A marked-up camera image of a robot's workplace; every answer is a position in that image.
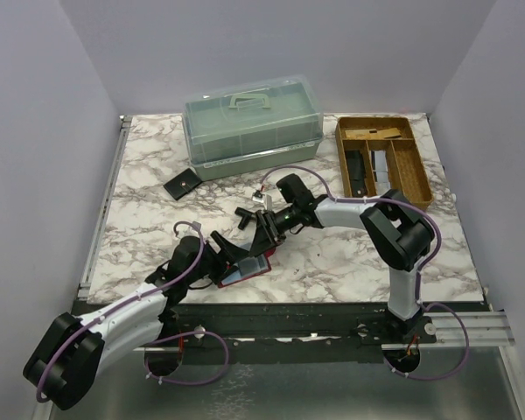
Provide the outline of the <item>light blue card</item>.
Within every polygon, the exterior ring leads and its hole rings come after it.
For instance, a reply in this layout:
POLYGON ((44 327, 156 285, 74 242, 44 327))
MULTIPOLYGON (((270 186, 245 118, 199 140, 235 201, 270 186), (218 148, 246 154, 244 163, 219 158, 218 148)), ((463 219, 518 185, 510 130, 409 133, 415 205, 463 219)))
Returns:
POLYGON ((228 287, 232 284, 237 284, 244 279, 244 274, 242 272, 243 261, 235 263, 227 271, 227 276, 221 280, 220 285, 222 287, 228 287))

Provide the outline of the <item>grey credit card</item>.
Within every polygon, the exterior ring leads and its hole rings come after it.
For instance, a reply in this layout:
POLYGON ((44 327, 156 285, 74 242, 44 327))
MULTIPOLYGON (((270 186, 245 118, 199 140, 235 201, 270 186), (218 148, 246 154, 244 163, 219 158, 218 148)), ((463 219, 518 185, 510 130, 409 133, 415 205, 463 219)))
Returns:
POLYGON ((271 270, 269 260, 266 255, 249 257, 243 260, 241 266, 244 278, 256 277, 271 270))

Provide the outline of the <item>red card holder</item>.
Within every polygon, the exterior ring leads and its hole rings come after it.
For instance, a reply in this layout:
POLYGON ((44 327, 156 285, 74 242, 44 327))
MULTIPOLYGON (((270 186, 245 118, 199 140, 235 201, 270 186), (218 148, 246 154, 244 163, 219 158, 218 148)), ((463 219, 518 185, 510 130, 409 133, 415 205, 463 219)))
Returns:
POLYGON ((273 248, 257 257, 249 257, 238 262, 234 267, 235 271, 224 277, 217 285, 218 288, 225 288, 234 284, 241 283, 253 277, 258 277, 272 270, 269 258, 275 254, 273 248))

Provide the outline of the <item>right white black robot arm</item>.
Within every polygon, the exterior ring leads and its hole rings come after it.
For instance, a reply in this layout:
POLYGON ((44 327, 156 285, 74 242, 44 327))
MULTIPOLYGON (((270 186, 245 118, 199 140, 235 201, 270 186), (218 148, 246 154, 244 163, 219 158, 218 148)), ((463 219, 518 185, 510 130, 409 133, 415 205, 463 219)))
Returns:
POLYGON ((370 199, 336 199, 328 193, 316 197, 296 174, 280 179, 276 186, 289 205, 279 212, 255 213, 249 254, 255 257, 278 247, 295 227, 364 230, 388 265, 385 332, 397 343, 414 336, 424 312, 419 304, 421 269, 436 238, 426 214, 395 189, 370 199))

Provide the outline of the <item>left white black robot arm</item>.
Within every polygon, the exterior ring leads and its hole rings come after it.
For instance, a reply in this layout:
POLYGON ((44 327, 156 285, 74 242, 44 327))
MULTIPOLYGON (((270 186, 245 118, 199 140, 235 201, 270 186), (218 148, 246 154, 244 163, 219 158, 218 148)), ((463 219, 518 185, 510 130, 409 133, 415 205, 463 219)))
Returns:
POLYGON ((125 354, 144 344, 170 344, 178 330, 172 307, 191 285, 205 277, 219 284, 238 272, 239 262, 247 257, 247 245, 235 245, 217 232, 208 241, 186 236, 170 260, 129 295, 85 315, 60 314, 23 369, 24 378, 36 388, 37 401, 70 409, 96 376, 125 354))

